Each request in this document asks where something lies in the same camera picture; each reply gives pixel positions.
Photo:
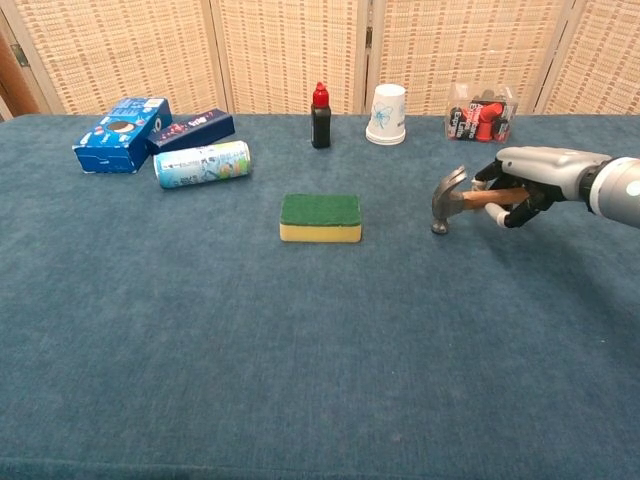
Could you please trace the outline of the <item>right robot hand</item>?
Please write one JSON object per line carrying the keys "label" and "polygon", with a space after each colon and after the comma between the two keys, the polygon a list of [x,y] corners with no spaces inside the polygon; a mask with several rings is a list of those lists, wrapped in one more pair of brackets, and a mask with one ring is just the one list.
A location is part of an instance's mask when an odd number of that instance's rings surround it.
{"label": "right robot hand", "polygon": [[494,161],[475,175],[472,188],[480,191],[524,188],[527,199],[503,213],[492,212],[500,226],[517,228],[556,202],[589,204],[596,175],[612,161],[606,154],[568,148],[507,147],[499,150]]}

